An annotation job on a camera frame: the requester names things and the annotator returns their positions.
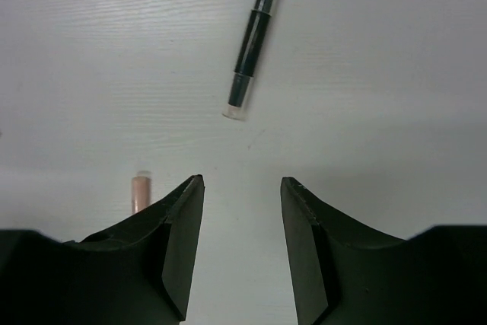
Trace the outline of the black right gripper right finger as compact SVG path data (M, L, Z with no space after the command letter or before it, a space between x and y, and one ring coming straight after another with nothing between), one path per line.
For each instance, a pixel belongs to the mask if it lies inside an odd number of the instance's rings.
M281 183L300 324L484 324L486 228L437 225L403 240Z

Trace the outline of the black concealer stick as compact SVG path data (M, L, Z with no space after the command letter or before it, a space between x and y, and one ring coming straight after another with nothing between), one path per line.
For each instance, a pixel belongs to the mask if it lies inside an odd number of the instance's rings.
M255 0L240 45L234 76L223 115L229 119L245 118L247 99L263 50L266 34L279 0Z

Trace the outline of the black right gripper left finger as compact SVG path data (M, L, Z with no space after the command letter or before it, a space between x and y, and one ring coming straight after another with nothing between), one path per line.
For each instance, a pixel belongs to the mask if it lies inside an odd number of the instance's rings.
M193 175L158 202L79 242L3 230L1 322L183 322L204 195L202 176Z

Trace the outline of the pink slim tube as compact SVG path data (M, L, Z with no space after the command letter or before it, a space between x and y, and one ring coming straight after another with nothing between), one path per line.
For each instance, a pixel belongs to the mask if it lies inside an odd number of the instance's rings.
M136 214L151 204L151 173L139 171L131 180L132 214Z

